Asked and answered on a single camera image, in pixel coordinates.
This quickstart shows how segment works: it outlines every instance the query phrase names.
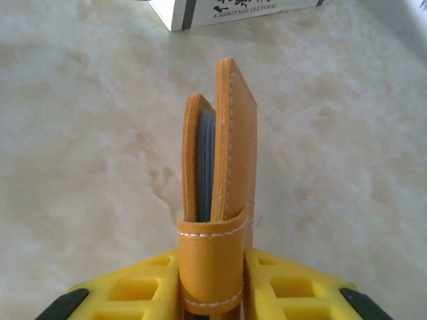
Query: tan leather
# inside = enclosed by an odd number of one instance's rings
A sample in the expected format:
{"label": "tan leather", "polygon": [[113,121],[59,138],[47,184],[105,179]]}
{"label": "tan leather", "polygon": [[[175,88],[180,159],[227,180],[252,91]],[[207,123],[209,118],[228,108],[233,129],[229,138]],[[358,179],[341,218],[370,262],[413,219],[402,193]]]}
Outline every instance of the tan leather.
{"label": "tan leather", "polygon": [[[243,250],[252,246],[258,140],[256,102],[233,59],[218,63],[217,102],[214,111],[200,94],[187,100],[182,150],[184,217],[178,223],[179,277],[186,310],[211,315],[211,320],[231,320],[240,318]],[[209,223],[196,223],[195,149],[202,109],[216,112]]]}
{"label": "tan leather", "polygon": [[[257,105],[233,59],[217,66],[216,154],[211,221],[235,217],[249,205],[254,218]],[[252,246],[252,229],[247,246]]]}
{"label": "tan leather", "polygon": [[215,315],[240,304],[248,209],[227,221],[178,221],[181,292],[189,312]]}

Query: black rubber pad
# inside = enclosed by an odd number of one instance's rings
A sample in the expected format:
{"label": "black rubber pad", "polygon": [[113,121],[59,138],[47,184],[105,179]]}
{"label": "black rubber pad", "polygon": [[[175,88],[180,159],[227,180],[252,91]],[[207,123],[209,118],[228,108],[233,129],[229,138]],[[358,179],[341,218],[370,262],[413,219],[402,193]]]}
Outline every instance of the black rubber pad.
{"label": "black rubber pad", "polygon": [[35,320],[67,320],[89,295],[87,289],[77,289],[56,299]]}
{"label": "black rubber pad", "polygon": [[340,293],[363,320],[393,320],[367,295],[349,288],[340,289]]}

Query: beige marble pattern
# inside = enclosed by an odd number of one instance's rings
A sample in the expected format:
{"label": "beige marble pattern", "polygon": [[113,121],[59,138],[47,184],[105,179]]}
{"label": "beige marble pattern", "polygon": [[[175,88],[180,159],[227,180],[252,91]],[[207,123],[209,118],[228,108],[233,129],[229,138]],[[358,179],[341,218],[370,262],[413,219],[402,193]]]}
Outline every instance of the beige marble pattern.
{"label": "beige marble pattern", "polygon": [[258,101],[256,247],[427,314],[427,66],[353,0],[168,33],[147,3],[1,6],[0,319],[177,245],[187,95]]}

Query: white marble table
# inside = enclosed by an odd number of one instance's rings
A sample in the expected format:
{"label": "white marble table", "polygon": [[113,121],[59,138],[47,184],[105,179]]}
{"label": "white marble table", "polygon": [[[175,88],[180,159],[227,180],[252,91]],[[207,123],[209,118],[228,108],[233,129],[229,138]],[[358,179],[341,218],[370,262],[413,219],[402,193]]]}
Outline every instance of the white marble table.
{"label": "white marble table", "polygon": [[258,101],[256,247],[427,314],[427,66],[343,3],[168,33],[147,3],[1,4],[0,319],[177,245],[181,124],[234,57]]}

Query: white stitching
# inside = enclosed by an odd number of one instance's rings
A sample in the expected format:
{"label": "white stitching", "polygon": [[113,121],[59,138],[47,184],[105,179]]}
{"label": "white stitching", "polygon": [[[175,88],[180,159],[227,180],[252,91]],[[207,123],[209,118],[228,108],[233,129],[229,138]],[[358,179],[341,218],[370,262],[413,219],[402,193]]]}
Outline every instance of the white stitching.
{"label": "white stitching", "polygon": [[224,235],[232,235],[233,233],[236,233],[242,230],[248,223],[253,223],[253,222],[254,222],[253,219],[249,220],[249,217],[246,217],[245,222],[243,222],[239,227],[224,233],[186,233],[186,232],[178,231],[178,234],[184,237],[201,237],[201,238],[223,237]]}
{"label": "white stitching", "polygon": [[224,301],[220,301],[220,302],[214,302],[214,303],[198,303],[198,302],[194,302],[194,301],[190,301],[189,299],[185,299],[186,303],[189,303],[190,305],[197,305],[198,307],[217,307],[218,305],[226,305],[227,303],[233,302],[235,301],[243,292],[243,287],[240,288],[239,292],[237,292],[234,297],[229,298],[227,300]]}
{"label": "white stitching", "polygon": [[[232,73],[232,76],[230,77],[230,82],[233,83],[234,79],[237,79],[238,83],[240,84],[240,86],[242,87],[246,97],[252,101],[252,98],[250,97],[248,90],[246,88],[246,86],[242,83],[242,81],[240,80],[239,76],[236,73]],[[227,167],[227,185],[226,185],[226,212],[224,213],[226,219],[228,218],[227,213],[230,209],[229,206],[229,200],[231,199],[231,193],[230,193],[230,189],[231,189],[231,181],[230,181],[230,177],[232,176],[232,169],[230,167],[230,165],[232,164],[232,150],[233,150],[233,144],[232,144],[232,138],[233,138],[233,126],[234,126],[234,122],[233,122],[233,102],[234,99],[232,97],[232,86],[230,86],[230,97],[229,97],[229,102],[230,102],[230,124],[229,124],[229,128],[228,128],[228,135],[230,140],[228,141],[228,167]]]}

